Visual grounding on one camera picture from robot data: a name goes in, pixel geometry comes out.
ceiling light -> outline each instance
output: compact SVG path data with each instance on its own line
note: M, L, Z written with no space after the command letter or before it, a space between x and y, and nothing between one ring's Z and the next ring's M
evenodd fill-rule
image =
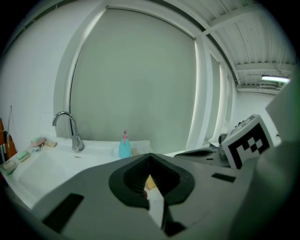
M281 82L281 83L288 83L290 81L289 78L286 78L286 77L277 77L277 76L262 76L262 80L276 81L276 82Z

blue soap bottle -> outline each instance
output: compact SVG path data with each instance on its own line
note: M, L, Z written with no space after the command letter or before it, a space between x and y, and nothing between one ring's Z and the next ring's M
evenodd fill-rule
M128 158L131 157L131 147L130 142L127 137L127 131L124 130L124 135L119 145L119 157Z

white wall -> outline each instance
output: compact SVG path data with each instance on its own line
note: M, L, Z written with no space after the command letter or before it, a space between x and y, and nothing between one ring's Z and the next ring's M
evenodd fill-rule
M265 109L273 99L273 96L268 95L237 92L233 127L238 125L239 122L246 120L250 115L259 114L270 133L274 145L278 145L280 140L276 138L277 129Z
M225 121L221 133L227 134L234 128L234 115L236 109L236 94L237 90L235 87L235 81L233 80L233 75L228 66L225 67L225 71L227 78L227 109L225 115Z
M203 37L200 36L196 39L195 49L197 59L196 96L186 150L194 150L203 146L210 119L213 93L211 54Z
M211 111L210 111L210 122L207 127L205 140L209 140L213 137L215 132L215 127L218 118L219 111L219 101L220 101L220 64L213 57L210 56L212 63L212 103L211 103Z
M0 64L0 117L17 150L40 134L56 135L52 127L53 93L64 51L98 0L76 1L31 25L10 47Z
M109 9L80 52L71 113L84 140L120 141L126 129L156 153L184 150L195 85L193 39L155 17Z

soap bar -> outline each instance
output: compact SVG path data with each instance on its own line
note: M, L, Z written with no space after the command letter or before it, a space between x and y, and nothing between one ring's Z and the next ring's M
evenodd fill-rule
M15 163L13 161L9 161L3 164L3 169L6 171L7 169L11 168Z
M131 153L132 153L132 156L137 156L137 155L139 155L139 152L137 151L136 148L132 148L132 149L131 149Z
M147 181L146 181L146 187L147 187L148 189L153 189L153 188L156 187L156 185L155 185L155 183L154 183L154 181L153 181L151 175L149 175L149 177L148 177L148 179L147 179Z
M49 142L49 141L45 141L44 145L49 146L49 147L55 147L56 146L56 142Z
M27 153L24 157L22 157L21 159L19 159L19 163L25 161L29 157L30 157L30 153Z
M17 158L18 159L21 159L21 158L23 158L24 156L26 156L28 154L28 151L22 151L22 152L19 152L18 154L17 154Z
M31 141L31 146L32 147L37 147L37 146L41 145L42 143L44 143L44 141L46 141L45 138L37 137L37 138L35 138Z

faucet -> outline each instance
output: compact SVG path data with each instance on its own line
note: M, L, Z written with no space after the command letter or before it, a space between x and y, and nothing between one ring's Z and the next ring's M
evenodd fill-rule
M83 142L81 140L80 134L78 133L77 124L76 124L75 118L72 114L70 114L69 112L57 113L53 118L52 126L56 126L57 119L62 115L67 115L73 121L73 126L75 129L75 132L74 132L74 135L72 136L72 149L74 151L82 151L84 149Z

